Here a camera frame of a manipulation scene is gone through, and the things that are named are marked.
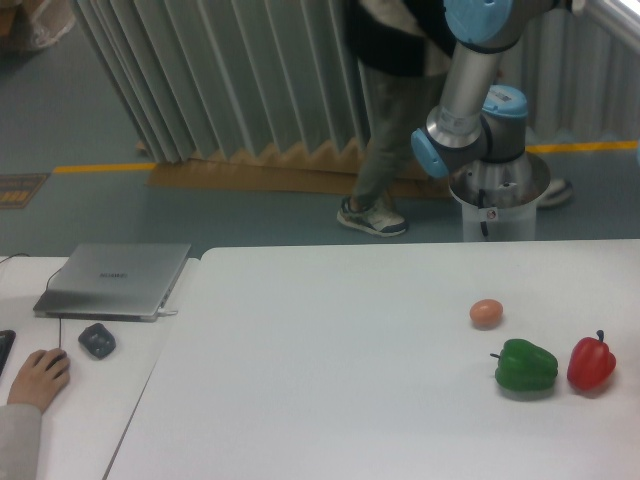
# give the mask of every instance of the yellow floor line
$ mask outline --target yellow floor line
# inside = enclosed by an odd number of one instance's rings
[[[97,172],[131,172],[153,170],[155,163],[120,163],[113,165],[76,165],[70,167],[56,167],[53,173],[97,173]]]
[[[638,142],[567,143],[559,145],[531,145],[530,153],[599,152],[603,150],[634,150]]]
[[[559,145],[531,145],[529,153],[567,153],[567,152],[600,152],[604,150],[635,150],[638,142],[599,142],[599,143],[567,143]],[[99,172],[132,172],[149,171],[155,163],[121,163],[113,165],[76,165],[56,167],[53,173],[99,173]]]

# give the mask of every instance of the laptop logo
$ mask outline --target laptop logo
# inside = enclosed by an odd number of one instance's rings
[[[100,278],[127,278],[128,273],[101,273]]]

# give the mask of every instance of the human hand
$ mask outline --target human hand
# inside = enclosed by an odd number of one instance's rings
[[[69,364],[67,352],[59,348],[33,352],[11,385],[7,405],[26,403],[44,413],[69,383]]]

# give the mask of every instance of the laptop lid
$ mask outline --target laptop lid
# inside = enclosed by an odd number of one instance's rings
[[[81,244],[33,307],[38,316],[155,320],[188,244]]]

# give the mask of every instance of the sneaker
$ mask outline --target sneaker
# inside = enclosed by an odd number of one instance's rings
[[[382,198],[360,212],[351,210],[350,198],[345,197],[338,210],[338,222],[345,227],[362,230],[379,237],[393,237],[407,231],[409,227],[407,221],[387,207]]]
[[[542,194],[538,202],[538,208],[559,207],[573,197],[573,185],[564,178],[553,178],[549,183],[549,188]]]

